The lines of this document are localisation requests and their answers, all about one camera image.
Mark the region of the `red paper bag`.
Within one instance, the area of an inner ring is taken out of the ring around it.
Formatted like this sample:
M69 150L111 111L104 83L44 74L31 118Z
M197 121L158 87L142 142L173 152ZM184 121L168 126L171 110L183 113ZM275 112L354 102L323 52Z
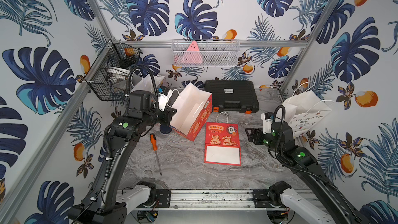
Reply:
M190 141L194 141L212 113L212 93L188 84L172 104L176 114L171 128Z
M241 147L238 125L226 120L206 123L204 162L228 166L241 166Z

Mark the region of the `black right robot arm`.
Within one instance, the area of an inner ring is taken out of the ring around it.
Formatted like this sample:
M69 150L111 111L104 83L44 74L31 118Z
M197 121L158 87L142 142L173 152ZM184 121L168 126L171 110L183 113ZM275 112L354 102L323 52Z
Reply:
M278 112L281 112L282 116L280 119L272 119L270 132L246 128L246 135L251 143L266 146L273 158L296 174L310 188L325 210L301 198L285 181L279 181L269 187L267 203L289 208L310 224L369 224L370 220L328 179L311 152L296 145L293 130L285 121L286 109L283 105L275 109L274 113Z

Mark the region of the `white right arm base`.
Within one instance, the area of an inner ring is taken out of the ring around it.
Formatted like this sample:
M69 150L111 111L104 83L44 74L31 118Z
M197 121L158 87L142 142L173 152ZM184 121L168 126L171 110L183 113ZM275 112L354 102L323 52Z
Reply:
M322 211L301 197L289 184L279 181L270 186L268 197L270 204L274 206L283 205L300 215L309 224L334 224L335 221L330 214Z

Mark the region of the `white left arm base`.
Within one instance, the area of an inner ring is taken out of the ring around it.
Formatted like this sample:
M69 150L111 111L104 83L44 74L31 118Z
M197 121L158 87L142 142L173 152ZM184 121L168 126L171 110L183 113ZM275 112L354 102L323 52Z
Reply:
M127 213L129 214L140 205L153 207L156 203L156 192L155 184L142 181L126 192L119 192L116 196L116 202L125 203Z

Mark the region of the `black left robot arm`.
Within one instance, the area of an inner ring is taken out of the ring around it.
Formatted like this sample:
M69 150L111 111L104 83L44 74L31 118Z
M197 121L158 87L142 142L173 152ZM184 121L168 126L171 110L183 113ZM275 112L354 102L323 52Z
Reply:
M137 70L148 71L154 92L131 90L131 79ZM131 212L127 202L117 201L118 186L131 153L149 127L157 123L170 125L176 109L159 106L159 90L154 74L146 65L135 65L126 80L127 107L104 130L105 158L93 186L80 204L67 212L77 224L123 224Z

